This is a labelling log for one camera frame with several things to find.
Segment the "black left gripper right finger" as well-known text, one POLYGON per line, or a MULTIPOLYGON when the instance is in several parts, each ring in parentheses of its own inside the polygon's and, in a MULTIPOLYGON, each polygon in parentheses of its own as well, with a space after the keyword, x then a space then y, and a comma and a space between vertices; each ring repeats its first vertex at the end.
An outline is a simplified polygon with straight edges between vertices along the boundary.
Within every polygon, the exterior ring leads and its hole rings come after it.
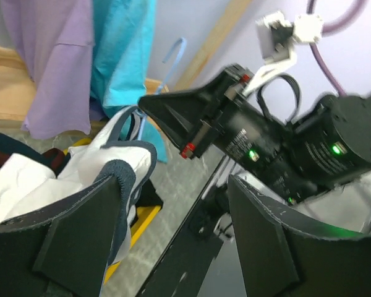
POLYGON ((371 296, 371 235, 310 218, 228 179, 248 296, 371 296))

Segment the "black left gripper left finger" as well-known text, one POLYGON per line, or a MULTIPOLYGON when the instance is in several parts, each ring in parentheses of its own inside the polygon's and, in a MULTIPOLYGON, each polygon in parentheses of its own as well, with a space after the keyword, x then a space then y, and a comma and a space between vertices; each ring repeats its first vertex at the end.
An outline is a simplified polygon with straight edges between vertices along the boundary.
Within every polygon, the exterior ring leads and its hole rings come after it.
POLYGON ((98 296, 117 222, 113 177, 0 224, 0 296, 98 296))

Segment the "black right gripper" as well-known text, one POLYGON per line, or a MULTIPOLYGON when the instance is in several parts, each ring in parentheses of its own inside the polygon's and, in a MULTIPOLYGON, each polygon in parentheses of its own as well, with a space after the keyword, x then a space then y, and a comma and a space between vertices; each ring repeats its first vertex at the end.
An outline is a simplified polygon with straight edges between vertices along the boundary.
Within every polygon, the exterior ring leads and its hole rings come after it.
POLYGON ((251 173, 292 168, 284 144, 288 128, 242 94, 251 78, 249 70, 230 64, 202 87, 145 95, 139 108, 184 158, 201 157, 215 145, 251 173))

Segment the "blue wire hanger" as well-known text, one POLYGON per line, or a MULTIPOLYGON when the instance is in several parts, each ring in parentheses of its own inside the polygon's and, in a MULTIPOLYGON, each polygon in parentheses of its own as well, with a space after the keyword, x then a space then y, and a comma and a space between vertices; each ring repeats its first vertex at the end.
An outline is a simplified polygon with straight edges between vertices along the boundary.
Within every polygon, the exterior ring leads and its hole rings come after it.
MULTIPOLYGON (((182 56, 184 54, 184 51, 186 50, 187 46, 187 40, 184 37, 180 37, 177 39, 175 43, 173 43, 172 47, 169 49, 168 53, 162 60, 162 63, 168 62, 168 60, 171 58, 175 50, 178 50, 175 60, 172 63, 171 68, 169 69, 169 72, 166 74, 163 81, 157 86, 154 95, 159 95, 162 90, 164 89, 164 86, 168 82, 169 78, 173 75, 174 71, 177 68, 177 65, 179 64, 180 60, 182 59, 182 56)), ((137 114, 140 116, 140 126, 139 126, 139 133, 137 135, 137 139, 141 140, 143 136, 143 130, 145 127, 145 123, 147 121, 147 115, 140 109, 137 110, 137 114)))

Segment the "white navy-trimmed tank top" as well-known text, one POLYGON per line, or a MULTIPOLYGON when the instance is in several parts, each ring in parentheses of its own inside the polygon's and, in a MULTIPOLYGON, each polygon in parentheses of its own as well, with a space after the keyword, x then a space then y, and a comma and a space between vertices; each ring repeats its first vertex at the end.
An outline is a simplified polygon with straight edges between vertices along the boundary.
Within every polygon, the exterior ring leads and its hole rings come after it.
POLYGON ((38 153, 0 133, 0 223, 58 202, 112 175, 121 187, 119 217, 108 263, 125 258, 130 225, 144 183, 156 165, 154 145, 138 139, 141 117, 134 106, 117 112, 88 145, 67 153, 38 153))

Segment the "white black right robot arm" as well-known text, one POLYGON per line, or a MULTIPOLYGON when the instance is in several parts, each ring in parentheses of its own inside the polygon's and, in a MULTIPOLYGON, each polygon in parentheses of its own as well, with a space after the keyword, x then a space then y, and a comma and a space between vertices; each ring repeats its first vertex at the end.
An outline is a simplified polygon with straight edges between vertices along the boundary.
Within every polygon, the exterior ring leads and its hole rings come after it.
POLYGON ((252 73, 225 67, 205 86, 146 95, 139 108, 184 158, 218 147, 290 204, 332 191, 371 171, 371 95, 326 94, 302 118, 281 123, 257 89, 258 108, 243 94, 252 73))

